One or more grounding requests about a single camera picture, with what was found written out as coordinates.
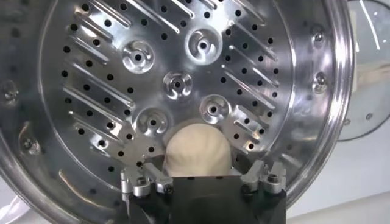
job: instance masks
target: dough ball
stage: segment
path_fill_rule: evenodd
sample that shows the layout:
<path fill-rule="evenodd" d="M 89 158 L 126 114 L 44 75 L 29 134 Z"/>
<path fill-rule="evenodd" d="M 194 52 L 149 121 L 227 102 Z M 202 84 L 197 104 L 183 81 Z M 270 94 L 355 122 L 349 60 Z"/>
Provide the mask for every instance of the dough ball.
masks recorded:
<path fill-rule="evenodd" d="M 168 142 L 165 163 L 172 177 L 228 175 L 232 166 L 230 144 L 217 128 L 192 124 Z"/>

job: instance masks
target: stainless steel drum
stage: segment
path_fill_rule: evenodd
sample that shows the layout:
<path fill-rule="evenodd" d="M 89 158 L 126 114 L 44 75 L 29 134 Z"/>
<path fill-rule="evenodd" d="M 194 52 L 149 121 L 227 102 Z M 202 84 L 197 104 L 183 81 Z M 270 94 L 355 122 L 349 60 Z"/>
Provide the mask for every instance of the stainless steel drum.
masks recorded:
<path fill-rule="evenodd" d="M 344 1 L 5 0 L 0 20 L 1 171 L 52 222 L 121 223 L 120 170 L 189 124 L 219 128 L 238 172 L 283 162 L 288 205 L 339 136 Z"/>

